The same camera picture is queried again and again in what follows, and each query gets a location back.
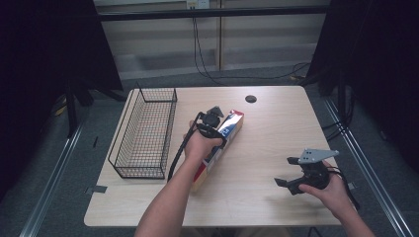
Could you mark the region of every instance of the power outlet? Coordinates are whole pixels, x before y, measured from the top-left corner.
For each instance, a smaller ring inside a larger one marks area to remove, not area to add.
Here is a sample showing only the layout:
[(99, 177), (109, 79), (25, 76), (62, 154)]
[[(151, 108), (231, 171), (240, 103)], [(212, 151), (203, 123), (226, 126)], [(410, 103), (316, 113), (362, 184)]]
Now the power outlet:
[(198, 0), (187, 0), (186, 9), (198, 9)]
[(198, 0), (198, 9), (209, 9), (210, 0)]

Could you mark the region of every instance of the cable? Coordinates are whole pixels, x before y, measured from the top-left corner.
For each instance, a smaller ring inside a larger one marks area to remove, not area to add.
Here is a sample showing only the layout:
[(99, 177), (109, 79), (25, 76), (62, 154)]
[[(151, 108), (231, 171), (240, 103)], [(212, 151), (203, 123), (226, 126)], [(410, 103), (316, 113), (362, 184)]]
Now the cable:
[[(274, 80), (274, 79), (280, 79), (283, 77), (287, 77), (287, 76), (291, 76), (291, 75), (295, 75), (298, 71), (302, 70), (303, 68), (305, 68), (306, 66), (310, 65), (310, 62), (301, 62), (298, 63), (296, 65), (293, 66), (293, 71), (290, 73), (286, 73), (284, 75), (281, 76), (275, 76), (275, 77), (250, 77), (250, 76), (211, 76), (209, 74), (209, 72), (207, 71), (206, 65), (204, 63), (204, 59), (203, 59), (203, 54), (202, 54), (202, 50), (201, 50), (201, 44), (200, 44), (200, 38), (199, 38), (199, 34), (198, 34), (198, 24), (197, 24), (197, 19), (193, 18), (193, 23), (194, 23), (194, 58), (195, 58), (195, 66), (197, 67), (198, 72), (206, 77), (209, 78), (212, 82), (218, 84), (218, 85), (222, 85), (222, 86), (227, 86), (225, 84), (219, 83), (215, 80), (218, 79), (260, 79), (260, 80)], [(200, 54), (200, 58), (201, 58), (201, 63), (203, 65), (204, 68), (204, 72), (200, 70), (199, 66), (198, 66), (198, 62), (197, 62), (197, 45), (199, 48), (199, 54)]]
[(341, 172), (341, 173), (342, 173), (341, 169), (340, 169), (340, 168), (338, 168), (338, 167), (329, 166), (329, 167), (327, 167), (327, 168), (332, 168), (332, 169), (338, 170), (339, 172)]
[(351, 90), (351, 100), (349, 104), (349, 111), (346, 113), (346, 116), (343, 120), (338, 120), (332, 124), (326, 125), (321, 127), (323, 130), (333, 127), (334, 125), (338, 125), (338, 127), (329, 135), (326, 136), (327, 141), (331, 141), (335, 137), (339, 136), (342, 132), (349, 128), (349, 124), (352, 121), (354, 116), (354, 107), (355, 107), (355, 95), (354, 92)]
[(336, 175), (338, 175), (342, 178), (343, 183), (345, 185), (345, 190), (346, 190), (346, 193), (347, 193), (349, 199), (351, 200), (355, 209), (359, 210), (361, 208), (360, 204), (357, 202), (357, 200), (355, 199), (355, 197), (352, 195), (351, 191), (349, 190), (348, 181), (346, 180), (346, 177), (344, 176), (344, 174), (342, 172), (338, 172), (338, 171), (329, 171), (329, 173), (330, 174), (336, 174)]
[(188, 133), (185, 135), (185, 138), (184, 138), (181, 146), (179, 147), (179, 150), (176, 153), (175, 158), (173, 159), (172, 165), (170, 166), (169, 175), (167, 176), (167, 183), (169, 183), (169, 181), (172, 179), (173, 172), (175, 172), (176, 164), (178, 164), (179, 158), (181, 157), (182, 152), (183, 152), (186, 144), (188, 143), (189, 139), (191, 138), (192, 134), (194, 134), (194, 132), (196, 131), (194, 129), (194, 127), (197, 124), (197, 121), (201, 117), (201, 115), (202, 115), (201, 113), (198, 113), (198, 115), (195, 118), (194, 122), (192, 123), (191, 127), (189, 127)]

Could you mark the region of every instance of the cardboard box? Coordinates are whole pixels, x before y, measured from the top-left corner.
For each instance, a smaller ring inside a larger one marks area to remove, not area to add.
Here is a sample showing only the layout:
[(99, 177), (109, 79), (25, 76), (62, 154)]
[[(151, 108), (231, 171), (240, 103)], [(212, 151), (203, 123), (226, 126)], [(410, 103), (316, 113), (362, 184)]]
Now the cardboard box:
[(218, 132), (220, 132), (225, 137), (227, 143), (223, 149), (220, 149), (218, 146), (215, 147), (208, 158), (203, 161), (197, 173), (195, 174), (194, 182), (192, 184), (192, 192), (196, 192), (207, 178), (207, 175), (210, 173), (215, 163), (219, 160), (230, 142), (232, 142), (234, 136), (240, 130), (241, 126), (243, 125), (243, 121), (243, 113), (235, 110), (230, 111), (227, 118), (225, 118), (224, 122), (218, 129)]

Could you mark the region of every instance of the black wire basket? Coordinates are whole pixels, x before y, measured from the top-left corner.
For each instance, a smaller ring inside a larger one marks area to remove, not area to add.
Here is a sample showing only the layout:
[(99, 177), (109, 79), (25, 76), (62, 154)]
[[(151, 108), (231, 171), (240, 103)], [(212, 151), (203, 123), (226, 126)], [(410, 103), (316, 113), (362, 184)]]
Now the black wire basket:
[(129, 93), (108, 160), (122, 178), (165, 179), (176, 89), (134, 89)]

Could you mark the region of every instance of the wall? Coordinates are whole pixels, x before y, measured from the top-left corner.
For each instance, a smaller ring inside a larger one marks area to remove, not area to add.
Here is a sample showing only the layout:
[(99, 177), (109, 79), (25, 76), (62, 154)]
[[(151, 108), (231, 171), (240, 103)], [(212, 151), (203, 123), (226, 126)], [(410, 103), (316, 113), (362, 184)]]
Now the wall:
[[(186, 9), (186, 1), (95, 1), (99, 13)], [(326, 0), (212, 0), (211, 8), (327, 5)], [(197, 19), (209, 71), (310, 61), (324, 15)], [(192, 19), (106, 22), (103, 27), (121, 79), (197, 72)]]

